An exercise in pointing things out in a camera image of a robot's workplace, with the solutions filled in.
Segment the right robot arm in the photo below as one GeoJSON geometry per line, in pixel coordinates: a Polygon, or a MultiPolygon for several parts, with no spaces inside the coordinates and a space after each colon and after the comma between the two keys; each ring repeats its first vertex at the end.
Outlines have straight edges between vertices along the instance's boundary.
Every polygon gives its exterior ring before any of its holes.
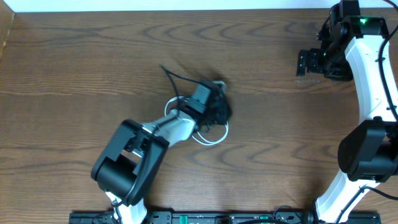
{"type": "Polygon", "coordinates": [[[393,33],[383,17],[362,16],[357,1],[340,1],[317,35],[318,49],[301,50],[297,76],[319,73],[354,81],[359,123],[338,147],[339,170],[302,223],[349,223],[368,192],[397,175],[397,86],[389,59],[393,33]]]}

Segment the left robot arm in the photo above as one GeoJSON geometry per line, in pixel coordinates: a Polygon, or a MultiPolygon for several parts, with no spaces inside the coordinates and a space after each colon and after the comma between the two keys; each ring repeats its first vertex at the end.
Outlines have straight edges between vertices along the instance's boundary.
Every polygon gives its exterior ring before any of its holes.
{"type": "Polygon", "coordinates": [[[228,127],[231,108],[222,81],[202,81],[192,96],[178,96],[175,108],[150,123],[124,120],[91,170],[111,200],[112,223],[142,223],[148,193],[167,150],[213,125],[228,127]]]}

